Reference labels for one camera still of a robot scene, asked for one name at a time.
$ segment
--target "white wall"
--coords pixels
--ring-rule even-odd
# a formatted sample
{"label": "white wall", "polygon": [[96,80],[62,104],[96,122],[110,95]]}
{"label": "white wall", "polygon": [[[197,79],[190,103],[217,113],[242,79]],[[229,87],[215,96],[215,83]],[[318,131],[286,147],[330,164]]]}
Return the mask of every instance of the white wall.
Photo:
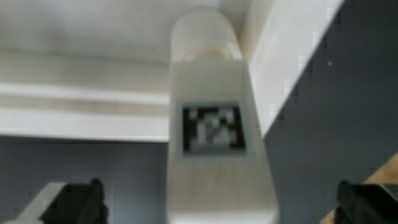
{"label": "white wall", "polygon": [[256,0],[242,34],[261,133],[295,86],[343,0]]}
{"label": "white wall", "polygon": [[240,30],[251,0],[2,0],[0,49],[169,63],[171,29],[197,7]]}

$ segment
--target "white cylindrical object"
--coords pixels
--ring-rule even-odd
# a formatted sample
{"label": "white cylindrical object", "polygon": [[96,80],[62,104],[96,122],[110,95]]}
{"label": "white cylindrical object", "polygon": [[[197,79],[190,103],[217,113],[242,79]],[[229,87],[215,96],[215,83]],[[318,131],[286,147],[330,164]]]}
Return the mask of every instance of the white cylindrical object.
{"label": "white cylindrical object", "polygon": [[188,12],[172,29],[171,60],[242,60],[240,44],[226,16],[213,9]]}

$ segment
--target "gray floor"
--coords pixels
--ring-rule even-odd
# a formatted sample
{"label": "gray floor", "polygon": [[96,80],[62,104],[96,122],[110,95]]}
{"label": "gray floor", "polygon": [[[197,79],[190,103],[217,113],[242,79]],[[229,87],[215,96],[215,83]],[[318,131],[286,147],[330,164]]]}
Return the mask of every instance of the gray floor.
{"label": "gray floor", "polygon": [[[316,223],[341,179],[398,151],[398,1],[346,1],[265,143],[283,224]],[[107,188],[110,223],[165,223],[165,144],[0,138],[0,222],[48,181]]]}
{"label": "gray floor", "polygon": [[0,223],[21,212],[48,182],[105,184],[110,224],[165,220],[165,155],[160,144],[0,138]]}
{"label": "gray floor", "polygon": [[318,223],[341,179],[398,152],[398,1],[348,1],[265,142],[283,222]]}

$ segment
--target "white object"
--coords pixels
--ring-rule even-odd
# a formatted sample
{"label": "white object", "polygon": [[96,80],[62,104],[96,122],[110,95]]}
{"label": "white object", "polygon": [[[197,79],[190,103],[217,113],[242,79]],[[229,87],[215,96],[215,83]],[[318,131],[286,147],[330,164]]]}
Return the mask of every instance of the white object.
{"label": "white object", "polygon": [[[192,12],[197,19],[201,12],[204,11]],[[219,26],[222,23],[213,21],[206,23],[210,28],[201,29],[211,30],[213,24]],[[219,45],[227,46],[227,42],[229,38],[224,38],[224,43],[220,41]],[[195,48],[187,47],[185,51],[178,51],[179,59],[185,59],[185,52],[201,52],[199,49],[195,51]],[[242,60],[231,60],[236,58],[227,56],[208,57],[206,52],[197,54],[192,60],[174,61],[171,64],[167,223],[274,224],[279,218],[279,207],[258,125],[247,63]],[[179,110],[187,103],[195,102],[213,104],[238,102],[243,105],[242,120],[247,122],[245,134],[249,133],[245,141],[251,145],[245,156],[197,158],[181,156],[183,139],[178,133],[183,132],[183,118]]]}

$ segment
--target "white surface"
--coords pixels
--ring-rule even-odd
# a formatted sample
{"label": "white surface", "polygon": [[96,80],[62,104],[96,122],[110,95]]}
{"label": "white surface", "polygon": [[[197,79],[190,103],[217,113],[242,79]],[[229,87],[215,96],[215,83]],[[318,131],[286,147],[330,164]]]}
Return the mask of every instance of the white surface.
{"label": "white surface", "polygon": [[[167,223],[275,223],[279,208],[268,157],[263,148],[252,89],[243,61],[174,63],[172,116],[167,162]],[[178,105],[240,101],[247,105],[247,157],[183,159]]]}
{"label": "white surface", "polygon": [[16,218],[16,220],[7,221],[4,224],[41,224],[43,221],[39,217],[48,209],[52,201],[59,195],[59,192],[64,188],[64,183],[48,183],[36,198]]}
{"label": "white surface", "polygon": [[242,60],[240,44],[226,16],[210,8],[188,12],[172,28],[172,62],[204,56]]}
{"label": "white surface", "polygon": [[169,63],[171,29],[197,7],[236,31],[251,0],[2,0],[0,49]]}
{"label": "white surface", "polygon": [[[165,63],[171,59],[174,22],[194,8],[211,7],[220,9],[240,31],[251,2],[249,0],[0,1],[0,48],[163,63],[163,65],[126,63],[115,60],[0,51],[0,103],[5,99],[7,102],[12,101],[9,95],[23,99],[27,97],[39,99],[37,101],[27,99],[28,105],[43,102],[43,98],[48,99],[52,96],[46,104],[53,104],[55,98],[64,99],[57,105],[64,105],[60,107],[68,108],[68,112],[75,111],[59,113],[52,106],[46,107],[44,112],[53,114],[53,120],[46,120],[39,111],[32,114],[28,112],[28,107],[36,109],[36,105],[20,108],[14,116],[11,114],[14,106],[9,108],[9,105],[0,105],[0,112],[7,116],[7,122],[2,122],[0,117],[0,134],[46,136],[52,132],[50,136],[68,138],[100,139],[107,136],[107,139],[137,140],[144,136],[144,140],[165,141],[169,124],[165,113],[160,111],[167,111],[163,107],[169,88]],[[240,42],[243,57],[249,59],[263,136],[339,4],[341,0],[254,0],[251,5]],[[220,54],[224,54],[222,50],[208,52],[215,57]],[[78,99],[78,108],[94,108],[84,114],[73,109],[73,102]],[[151,104],[151,107],[156,104],[156,109],[144,106],[142,101]],[[98,102],[107,103],[105,111],[114,115],[105,118],[108,121],[105,123],[101,116],[92,113],[100,107],[92,105],[101,105]],[[110,108],[115,110],[119,108],[108,103],[123,105],[121,108],[130,108],[121,109],[124,115],[135,111],[130,116],[119,117],[119,113],[108,113]],[[155,114],[163,115],[153,119],[149,113],[151,116],[146,115],[142,118],[142,111],[155,111]],[[68,125],[64,120],[71,118],[73,123],[82,122],[92,126]],[[39,126],[36,126],[36,119],[43,119]],[[50,122],[55,122],[52,125],[57,127],[69,127],[68,131],[55,130]],[[119,132],[110,129],[107,132],[94,130],[105,124]],[[124,124],[144,128],[139,130]]]}
{"label": "white surface", "polygon": [[167,69],[0,51],[0,134],[167,141]]}
{"label": "white surface", "polygon": [[267,134],[343,0],[254,0],[242,34]]}

